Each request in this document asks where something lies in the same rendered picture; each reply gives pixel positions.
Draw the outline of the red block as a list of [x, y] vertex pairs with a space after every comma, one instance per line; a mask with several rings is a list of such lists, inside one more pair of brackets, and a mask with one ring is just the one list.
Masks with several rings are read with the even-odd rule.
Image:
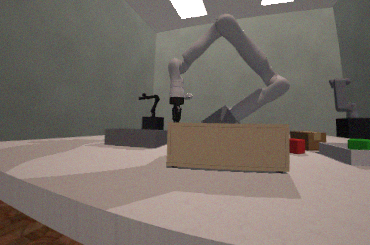
[[303, 154], [305, 153], [305, 140], [304, 139], [290, 139], [289, 148], [290, 148], [290, 153]]

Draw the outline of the green block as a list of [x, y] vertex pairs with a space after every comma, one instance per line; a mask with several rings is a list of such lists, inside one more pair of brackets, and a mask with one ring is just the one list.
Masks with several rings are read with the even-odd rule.
[[369, 139], [349, 139], [348, 149], [370, 150], [370, 140]]

